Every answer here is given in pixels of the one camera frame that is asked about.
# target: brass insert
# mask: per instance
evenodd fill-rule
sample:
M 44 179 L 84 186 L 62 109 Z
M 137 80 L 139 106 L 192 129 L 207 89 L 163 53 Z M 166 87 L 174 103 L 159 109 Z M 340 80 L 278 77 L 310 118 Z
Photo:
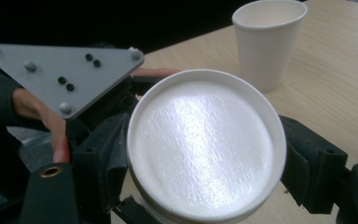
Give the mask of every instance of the brass insert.
M 61 171 L 62 171 L 62 168 L 60 166 L 53 166 L 53 167 L 46 168 L 40 174 L 40 176 L 42 176 L 43 178 L 53 177 L 55 175 L 58 175 Z

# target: black screw hole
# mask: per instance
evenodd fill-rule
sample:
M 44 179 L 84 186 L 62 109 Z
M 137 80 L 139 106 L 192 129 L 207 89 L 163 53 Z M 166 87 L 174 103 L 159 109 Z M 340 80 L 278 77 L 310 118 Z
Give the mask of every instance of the black screw hole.
M 74 90 L 75 90 L 75 86 L 74 86 L 74 84 L 69 83 L 68 85 L 66 85 L 66 89 L 67 89 L 68 91 L 74 91 Z
M 92 55 L 86 54 L 86 60 L 90 62 L 92 60 Z
M 94 64 L 94 67 L 101 67 L 101 62 L 100 60 L 94 60 L 94 62 L 92 62 Z
M 65 84 L 66 83 L 66 78 L 65 77 L 59 77 L 58 78 L 58 83 Z

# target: dark background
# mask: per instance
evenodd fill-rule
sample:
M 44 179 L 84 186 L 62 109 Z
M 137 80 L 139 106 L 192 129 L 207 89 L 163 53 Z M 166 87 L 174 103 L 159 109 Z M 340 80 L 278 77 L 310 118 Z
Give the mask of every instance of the dark background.
M 0 43 L 87 46 L 108 42 L 144 53 L 231 25 L 251 0 L 0 0 Z

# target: bolt head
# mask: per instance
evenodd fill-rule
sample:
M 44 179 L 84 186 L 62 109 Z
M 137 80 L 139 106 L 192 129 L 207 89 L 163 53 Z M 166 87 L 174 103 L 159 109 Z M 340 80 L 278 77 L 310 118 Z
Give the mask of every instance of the bolt head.
M 138 49 L 133 49 L 131 53 L 133 60 L 139 60 L 142 57 L 142 52 Z
M 72 112 L 72 107 L 68 103 L 61 103 L 60 104 L 60 111 L 63 114 L 70 114 Z
M 28 72 L 35 72 L 36 71 L 36 65 L 33 62 L 25 61 L 24 67 L 27 69 Z

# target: cup lid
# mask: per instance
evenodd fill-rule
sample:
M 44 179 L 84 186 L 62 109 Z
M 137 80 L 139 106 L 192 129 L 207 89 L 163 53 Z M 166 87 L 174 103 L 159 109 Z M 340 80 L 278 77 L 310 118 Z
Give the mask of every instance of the cup lid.
M 159 82 L 136 106 L 128 157 L 138 190 L 170 216 L 241 220 L 281 179 L 281 121 L 238 77 L 187 70 Z

